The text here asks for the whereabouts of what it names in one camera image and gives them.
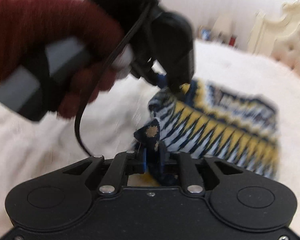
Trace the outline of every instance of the screw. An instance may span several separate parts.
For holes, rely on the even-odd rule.
[[[187,187],[187,190],[190,193],[198,194],[198,193],[201,193],[203,191],[203,188],[199,185],[190,185],[189,187]]]
[[[99,188],[99,190],[103,194],[111,194],[114,192],[115,188],[114,188],[114,186],[111,186],[111,185],[103,185]]]

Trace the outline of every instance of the hand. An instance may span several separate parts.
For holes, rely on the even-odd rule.
[[[15,70],[20,58],[33,45],[73,35],[91,45],[98,58],[104,59],[124,33],[118,22],[87,0],[0,0],[0,80]],[[79,70],[73,76],[70,91],[58,109],[60,116],[71,118],[76,115],[80,93],[100,64]],[[99,91],[109,90],[114,80],[115,71],[109,69],[90,102],[96,99]]]

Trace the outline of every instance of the tufted headboard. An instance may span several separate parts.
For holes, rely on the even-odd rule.
[[[300,1],[282,5],[284,16],[270,21],[258,13],[248,43],[248,51],[274,58],[300,76]]]

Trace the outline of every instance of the brown patch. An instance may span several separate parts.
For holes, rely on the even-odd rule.
[[[158,133],[158,127],[156,126],[150,126],[146,131],[147,137],[154,137],[157,135],[157,133]]]
[[[156,142],[156,144],[154,145],[154,150],[157,151],[159,147],[159,142]]]

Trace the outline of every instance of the circular cap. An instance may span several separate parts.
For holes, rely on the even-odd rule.
[[[37,208],[52,208],[58,206],[64,198],[65,194],[59,188],[39,187],[29,193],[28,202]]]
[[[103,185],[99,188],[99,190],[103,194],[110,194],[110,193],[114,192],[115,188],[114,188],[114,186],[111,186],[111,185]]]
[[[238,200],[251,208],[265,208],[274,202],[274,195],[266,188],[246,187],[238,192]]]
[[[203,191],[203,188],[199,185],[190,185],[190,186],[187,187],[187,190],[190,193],[198,194],[198,193],[201,193]]]

